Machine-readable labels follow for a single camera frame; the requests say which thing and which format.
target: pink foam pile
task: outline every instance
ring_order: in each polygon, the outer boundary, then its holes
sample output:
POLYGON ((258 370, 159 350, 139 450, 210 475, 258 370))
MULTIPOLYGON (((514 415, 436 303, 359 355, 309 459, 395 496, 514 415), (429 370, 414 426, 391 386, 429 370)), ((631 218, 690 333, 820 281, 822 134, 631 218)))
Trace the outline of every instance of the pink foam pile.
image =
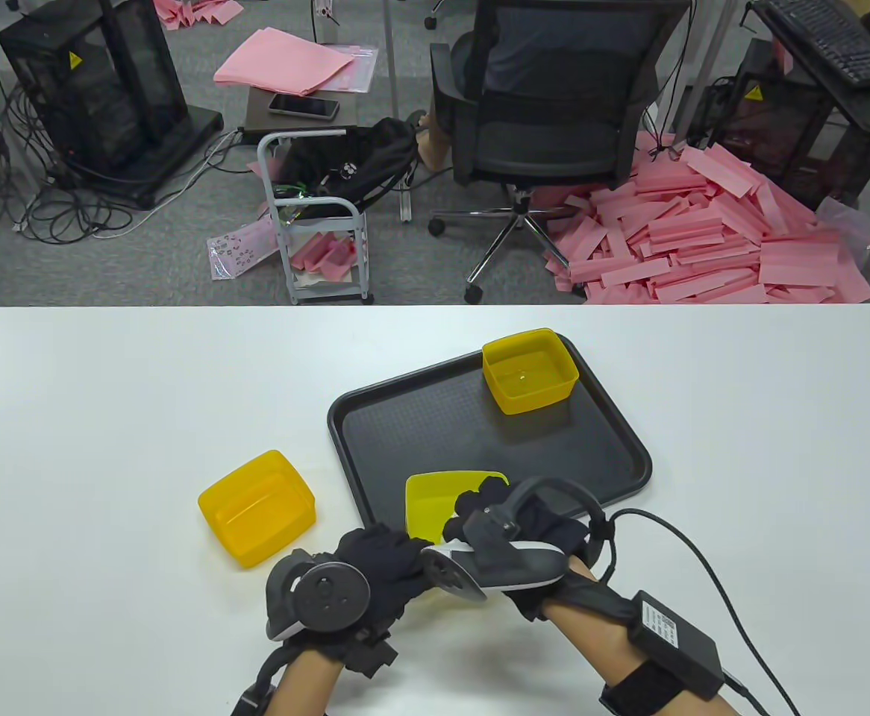
POLYGON ((588 304, 858 304, 870 288, 834 229, 768 178, 714 145, 651 160, 642 133, 633 177, 615 190, 549 187, 536 205, 569 260, 545 268, 588 304))
POLYGON ((326 280, 339 283, 356 265, 356 245, 346 236, 337 239, 332 232, 313 235, 302 248, 292 254, 292 268, 307 273, 320 273, 326 280))
POLYGON ((198 22, 226 25, 243 11, 237 0, 153 0, 153 4, 166 30, 188 28, 198 22))

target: gray carpet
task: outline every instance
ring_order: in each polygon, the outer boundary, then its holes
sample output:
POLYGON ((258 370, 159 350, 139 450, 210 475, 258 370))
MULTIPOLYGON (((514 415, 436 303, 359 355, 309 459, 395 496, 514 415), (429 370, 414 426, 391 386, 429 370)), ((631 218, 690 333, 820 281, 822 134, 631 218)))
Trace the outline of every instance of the gray carpet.
MULTIPOLYGON (((169 33, 187 100, 222 110, 227 127, 243 117, 246 92, 213 85, 213 72, 240 42, 257 28, 272 26, 309 37, 308 0, 245 0, 246 10, 225 27, 200 24, 169 33)), ((0 3, 0 28, 13 15, 0 3)), ((428 105, 428 43, 450 42, 472 24, 473 0, 448 0, 439 26, 426 31, 425 0, 393 2, 395 54, 401 112, 428 105)), ((342 22, 339 41, 384 47, 381 0, 339 0, 342 22)), ((732 28, 718 61, 718 75, 732 74, 751 34, 732 28)), ((675 35, 660 63, 661 76, 673 67, 683 28, 675 35)), ((0 66, 8 72, 0 54, 0 66)), ((384 58, 372 92, 360 103, 360 122, 389 113, 384 58)), ((253 158, 250 148, 231 152, 229 165, 253 158)), ((413 193, 415 221, 398 222, 398 202, 389 197, 369 215, 372 291, 381 304, 455 304, 462 301, 463 279, 490 241, 485 225, 450 226, 432 239, 425 231, 428 211, 435 206, 466 208, 497 204, 498 187, 463 190, 450 176, 437 178, 413 193)), ((278 259, 255 267, 235 280, 210 280, 206 239, 253 221, 263 201, 253 176, 210 172, 192 191, 131 235, 112 241, 88 239, 70 246, 29 242, 0 222, 0 306, 186 306, 187 304, 285 304, 288 297, 278 259)), ((862 196, 870 212, 870 184, 862 196)), ((529 236, 517 236, 511 248, 493 263, 482 280, 485 303, 578 303, 554 289, 529 236)), ((866 270, 870 282, 870 259, 866 270)))

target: label on adapter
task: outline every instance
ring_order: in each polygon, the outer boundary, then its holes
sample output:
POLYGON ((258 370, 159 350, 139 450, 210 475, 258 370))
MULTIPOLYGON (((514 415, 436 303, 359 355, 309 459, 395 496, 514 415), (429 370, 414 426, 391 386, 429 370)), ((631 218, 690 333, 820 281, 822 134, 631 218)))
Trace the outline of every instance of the label on adapter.
POLYGON ((641 604, 644 607, 642 617, 644 627, 647 627, 654 634, 667 641, 673 648, 680 648, 677 645, 677 624, 674 623, 674 620, 668 617, 667 614, 663 614, 660 610, 647 604, 646 601, 643 601, 641 604))

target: yellow plastic bowl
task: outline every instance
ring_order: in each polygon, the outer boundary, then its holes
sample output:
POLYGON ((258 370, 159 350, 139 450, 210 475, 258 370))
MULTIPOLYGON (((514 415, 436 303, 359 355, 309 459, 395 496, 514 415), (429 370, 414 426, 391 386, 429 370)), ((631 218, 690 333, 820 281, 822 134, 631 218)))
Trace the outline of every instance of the yellow plastic bowl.
POLYGON ((199 497, 226 551, 244 569, 275 555, 316 523, 316 499, 278 450, 226 475, 199 497))
POLYGON ((551 328, 516 333, 485 344, 482 369, 505 415, 561 402, 578 382, 578 366, 551 328))
POLYGON ((445 522, 455 514, 455 500, 468 490, 477 490, 486 477, 501 473, 481 470, 446 471, 414 474, 405 482, 405 532, 414 538, 441 544, 445 522))

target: hand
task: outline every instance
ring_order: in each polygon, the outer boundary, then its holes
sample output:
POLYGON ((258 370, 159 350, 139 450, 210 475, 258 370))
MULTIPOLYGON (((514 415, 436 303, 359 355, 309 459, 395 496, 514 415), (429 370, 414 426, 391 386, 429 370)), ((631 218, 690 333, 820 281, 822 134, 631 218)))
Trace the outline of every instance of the hand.
POLYGON ((366 613, 356 623, 337 632, 303 630, 288 638, 288 644, 316 648, 342 661, 342 649, 354 635, 366 628, 378 633, 387 631, 393 621, 404 614, 409 601, 432 586, 419 562, 422 547, 429 544, 424 539, 410 539, 405 532, 393 532, 383 524, 343 535, 333 554, 366 577, 370 590, 366 613))
MULTIPOLYGON (((445 523, 442 535, 445 541, 452 539, 465 540, 463 526, 473 512, 483 510, 490 505, 504 502, 511 492, 510 485, 500 477, 487 477, 479 487, 478 492, 463 492, 455 501, 456 518, 445 523)), ((519 529, 519 539, 545 542, 554 545, 566 555, 580 555, 584 548, 584 540, 588 528, 576 519, 562 518, 544 504, 540 497, 530 497, 518 511, 516 521, 519 529)), ((518 610, 529 621, 541 617, 541 602, 554 590, 554 584, 537 589, 523 589, 516 592, 506 592, 506 595, 518 607, 518 610)))

